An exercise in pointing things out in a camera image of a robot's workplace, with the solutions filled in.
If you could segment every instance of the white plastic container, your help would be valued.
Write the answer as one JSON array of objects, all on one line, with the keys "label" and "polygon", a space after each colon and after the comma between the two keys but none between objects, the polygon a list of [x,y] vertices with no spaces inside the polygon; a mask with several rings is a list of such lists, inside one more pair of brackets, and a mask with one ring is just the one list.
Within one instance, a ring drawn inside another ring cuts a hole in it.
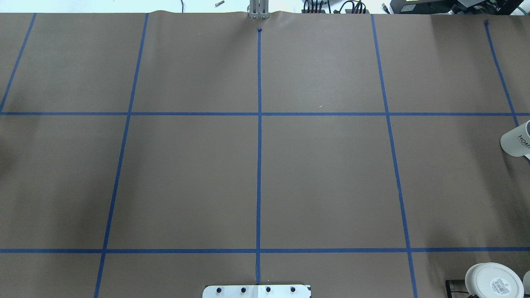
[{"label": "white plastic container", "polygon": [[530,294],[530,271],[523,277],[523,287],[525,288],[525,293]]},{"label": "white plastic container", "polygon": [[480,298],[523,298],[523,282],[510,268],[498,263],[481,263],[469,268],[465,286]]}]

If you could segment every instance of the white mug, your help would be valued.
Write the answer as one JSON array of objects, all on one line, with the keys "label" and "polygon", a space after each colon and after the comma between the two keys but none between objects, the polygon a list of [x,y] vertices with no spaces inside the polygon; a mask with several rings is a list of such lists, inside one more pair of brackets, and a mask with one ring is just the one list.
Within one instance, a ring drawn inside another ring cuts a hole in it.
[{"label": "white mug", "polygon": [[511,156],[526,156],[530,159],[530,120],[505,133],[500,138],[500,146]]}]

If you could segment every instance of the blue tape line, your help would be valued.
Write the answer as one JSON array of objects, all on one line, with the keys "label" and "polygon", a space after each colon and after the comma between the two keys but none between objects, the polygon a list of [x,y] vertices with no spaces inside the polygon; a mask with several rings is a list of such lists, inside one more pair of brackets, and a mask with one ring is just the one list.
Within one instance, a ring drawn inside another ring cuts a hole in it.
[{"label": "blue tape line", "polygon": [[392,124],[390,122],[390,114],[388,110],[388,101],[386,98],[386,88],[385,88],[385,80],[383,77],[383,67],[381,66],[381,55],[379,53],[379,43],[377,41],[377,30],[375,27],[375,18],[374,15],[370,15],[372,17],[372,31],[374,33],[374,44],[375,44],[375,54],[377,56],[377,67],[379,68],[379,80],[381,82],[381,92],[383,94],[383,103],[385,105],[385,112],[386,112],[386,125],[388,127],[388,137],[390,138],[390,148],[392,151],[392,161],[394,162],[394,173],[396,177],[396,185],[397,185],[397,191],[399,195],[399,204],[401,208],[401,220],[403,222],[403,232],[405,235],[405,244],[407,245],[407,256],[409,259],[409,270],[410,270],[410,280],[412,284],[412,292],[414,294],[414,298],[418,298],[418,290],[416,287],[416,274],[414,273],[414,264],[412,261],[412,253],[410,251],[410,238],[409,238],[409,228],[407,226],[407,215],[405,213],[405,204],[403,202],[403,192],[401,190],[401,179],[399,176],[399,168],[398,168],[398,159],[396,157],[396,151],[394,146],[394,136],[392,134]]},{"label": "blue tape line", "polygon": [[107,249],[107,253],[256,253],[253,248],[226,249]]},{"label": "blue tape line", "polygon": [[514,105],[513,105],[512,101],[511,101],[510,93],[508,92],[508,88],[506,87],[506,82],[504,81],[504,76],[502,75],[502,71],[500,70],[499,61],[497,60],[497,55],[495,54],[495,49],[493,48],[493,42],[491,41],[489,20],[486,20],[484,22],[484,28],[486,29],[486,35],[488,36],[488,43],[490,44],[490,50],[491,50],[491,55],[493,56],[493,62],[495,62],[495,67],[497,68],[497,72],[499,73],[499,78],[500,78],[500,82],[502,84],[502,88],[504,89],[504,94],[506,95],[506,99],[508,100],[508,105],[510,106],[511,115],[514,118],[515,126],[519,126],[519,121],[517,120],[517,116],[515,115]]},{"label": "blue tape line", "polygon": [[109,244],[110,226],[112,224],[112,216],[114,214],[114,205],[116,204],[116,194],[118,193],[118,183],[120,181],[121,165],[123,163],[123,154],[125,152],[125,145],[127,144],[127,134],[129,132],[129,124],[131,119],[131,112],[133,110],[134,95],[136,91],[136,82],[138,81],[138,72],[140,71],[140,62],[142,60],[142,51],[144,49],[145,32],[147,30],[147,21],[149,20],[149,14],[145,14],[144,28],[142,31],[142,40],[140,42],[140,49],[138,50],[138,59],[136,61],[136,70],[134,73],[134,79],[132,82],[131,96],[129,100],[129,109],[127,114],[127,120],[125,121],[125,129],[123,130],[123,139],[121,140],[120,157],[118,159],[118,166],[116,169],[116,178],[114,180],[114,189],[112,190],[112,198],[110,201],[109,217],[107,219],[107,228],[105,229],[105,238],[103,240],[103,252],[101,253],[100,266],[98,270],[98,279],[96,281],[96,287],[94,291],[94,298],[98,298],[99,289],[101,286],[101,277],[103,276],[103,267],[105,265],[105,254],[107,246]]},{"label": "blue tape line", "polygon": [[439,247],[412,248],[412,252],[530,251],[530,247]]},{"label": "blue tape line", "polygon": [[261,281],[261,27],[258,28],[258,173],[256,175],[256,283]]},{"label": "blue tape line", "polygon": [[102,249],[4,248],[0,253],[101,253]]},{"label": "blue tape line", "polygon": [[[256,253],[253,248],[221,249],[107,249],[105,254],[210,254]],[[262,248],[261,253],[404,253],[404,252],[530,251],[530,247],[442,247],[442,248]],[[102,253],[103,249],[4,248],[0,253]]]},{"label": "blue tape line", "polygon": [[256,112],[132,112],[132,116],[257,116]]},{"label": "blue tape line", "polygon": [[10,116],[126,116],[127,112],[2,112]]},{"label": "blue tape line", "polygon": [[[513,113],[467,112],[0,112],[11,116],[512,116]],[[515,113],[530,116],[530,113]]]},{"label": "blue tape line", "polygon": [[13,66],[13,71],[11,71],[11,76],[9,77],[9,81],[5,88],[4,97],[2,98],[2,103],[0,103],[0,112],[2,112],[2,110],[4,109],[5,101],[7,100],[7,95],[9,94],[9,89],[11,89],[11,84],[13,83],[13,79],[15,78],[16,69],[19,67],[20,59],[22,58],[22,54],[24,53],[24,49],[26,48],[26,43],[28,43],[31,29],[33,28],[33,24],[35,24],[36,17],[37,17],[37,14],[34,13],[33,17],[31,18],[28,31],[26,32],[26,36],[24,37],[24,42],[22,43],[22,47],[20,48],[19,56],[16,58],[15,66]]},{"label": "blue tape line", "polygon": [[384,112],[263,112],[263,116],[384,116]]},{"label": "blue tape line", "polygon": [[407,252],[406,248],[262,248],[262,253],[370,253]]}]

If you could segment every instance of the table surface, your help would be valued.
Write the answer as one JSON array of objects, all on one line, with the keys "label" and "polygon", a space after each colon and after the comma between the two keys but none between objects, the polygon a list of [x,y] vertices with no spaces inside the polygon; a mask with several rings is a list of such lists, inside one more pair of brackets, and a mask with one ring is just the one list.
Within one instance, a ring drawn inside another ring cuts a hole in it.
[{"label": "table surface", "polygon": [[530,268],[530,165],[499,146],[530,118],[526,17],[0,28],[1,296],[441,298],[473,264]]}]

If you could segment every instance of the metal bracket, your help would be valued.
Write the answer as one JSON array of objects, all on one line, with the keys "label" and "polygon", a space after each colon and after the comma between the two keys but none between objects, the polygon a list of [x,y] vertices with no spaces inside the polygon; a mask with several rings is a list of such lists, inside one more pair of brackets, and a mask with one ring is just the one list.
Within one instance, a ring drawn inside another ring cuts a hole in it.
[{"label": "metal bracket", "polygon": [[309,285],[207,286],[202,298],[311,298]]},{"label": "metal bracket", "polygon": [[269,0],[250,0],[249,17],[251,19],[268,19]]}]

